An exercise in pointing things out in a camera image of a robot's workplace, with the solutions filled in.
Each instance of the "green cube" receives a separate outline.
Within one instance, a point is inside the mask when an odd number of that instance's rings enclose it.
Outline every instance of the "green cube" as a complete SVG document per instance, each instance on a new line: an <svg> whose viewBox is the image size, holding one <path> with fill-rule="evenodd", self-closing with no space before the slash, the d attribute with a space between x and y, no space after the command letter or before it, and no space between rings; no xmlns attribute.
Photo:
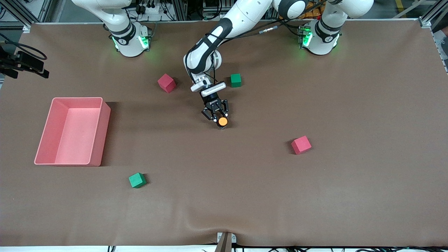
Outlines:
<svg viewBox="0 0 448 252"><path fill-rule="evenodd" d="M230 86L231 87L241 87L241 75L231 74L230 75Z"/></svg>
<svg viewBox="0 0 448 252"><path fill-rule="evenodd" d="M140 172L130 176L129 182L131 182L131 186L134 188L140 188L146 185L145 177Z"/></svg>

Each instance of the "pink bin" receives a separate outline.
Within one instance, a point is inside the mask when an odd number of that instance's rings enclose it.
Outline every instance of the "pink bin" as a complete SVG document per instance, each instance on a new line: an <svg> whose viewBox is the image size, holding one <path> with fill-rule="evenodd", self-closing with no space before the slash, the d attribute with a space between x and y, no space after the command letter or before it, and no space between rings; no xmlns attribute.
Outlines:
<svg viewBox="0 0 448 252"><path fill-rule="evenodd" d="M54 98L34 163L99 166L110 112L101 97Z"/></svg>

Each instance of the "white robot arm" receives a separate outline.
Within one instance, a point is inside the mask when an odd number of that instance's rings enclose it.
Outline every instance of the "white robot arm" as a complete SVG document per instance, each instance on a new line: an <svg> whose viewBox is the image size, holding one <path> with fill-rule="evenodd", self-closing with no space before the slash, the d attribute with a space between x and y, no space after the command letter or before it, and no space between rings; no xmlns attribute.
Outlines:
<svg viewBox="0 0 448 252"><path fill-rule="evenodd" d="M187 52L184 65L193 81L191 91L200 91L205 105L202 113L209 120L216 122L220 128L227 125L228 103L217 95L218 91L226 88L226 84L215 84L215 80L207 74L221 66L222 57L216 49L222 43L250 31L270 5L285 15L284 18L294 19L307 4L308 0L238 0L218 24Z"/></svg>
<svg viewBox="0 0 448 252"><path fill-rule="evenodd" d="M148 28L138 22L131 22L122 8L131 0L72 0L101 19L109 31L115 47L126 57L138 56L149 49Z"/></svg>
<svg viewBox="0 0 448 252"><path fill-rule="evenodd" d="M329 53L337 43L342 25L347 16L357 18L366 14L374 0L329 0L320 20L307 24L312 32L308 45L303 45L311 53L324 55Z"/></svg>

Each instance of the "table surface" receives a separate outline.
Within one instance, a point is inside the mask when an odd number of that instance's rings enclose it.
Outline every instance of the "table surface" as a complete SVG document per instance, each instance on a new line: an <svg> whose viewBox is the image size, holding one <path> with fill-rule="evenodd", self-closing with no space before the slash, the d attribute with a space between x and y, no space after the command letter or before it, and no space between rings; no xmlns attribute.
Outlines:
<svg viewBox="0 0 448 252"><path fill-rule="evenodd" d="M252 246L448 245L448 78L430 30L347 22L325 56L284 27L226 43L217 78L241 73L243 86L220 92L231 111L219 130L182 64L214 25L160 24L136 58L101 25L22 36L50 78L1 89L3 246L201 244L219 231ZM52 98L83 96L112 109L102 166L34 165ZM303 135L313 148L294 155ZM149 184L131 188L136 172Z"/></svg>

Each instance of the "cube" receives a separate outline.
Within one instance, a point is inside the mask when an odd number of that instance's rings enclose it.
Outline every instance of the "cube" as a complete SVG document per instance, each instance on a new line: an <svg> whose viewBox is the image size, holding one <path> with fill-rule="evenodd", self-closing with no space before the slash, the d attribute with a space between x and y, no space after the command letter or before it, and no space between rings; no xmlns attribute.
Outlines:
<svg viewBox="0 0 448 252"><path fill-rule="evenodd" d="M291 144L293 146L294 152L296 155L299 155L301 153L306 152L307 150L311 149L310 141L306 136L302 136L300 138L297 138L293 141Z"/></svg>
<svg viewBox="0 0 448 252"><path fill-rule="evenodd" d="M157 82L167 93L170 93L176 87L176 83L168 74L164 74Z"/></svg>
<svg viewBox="0 0 448 252"><path fill-rule="evenodd" d="M241 87L241 75L231 74L230 75L230 86L231 87Z"/></svg>
<svg viewBox="0 0 448 252"><path fill-rule="evenodd" d="M131 182L133 188L140 188L146 185L145 177L140 172L130 176L129 182Z"/></svg>

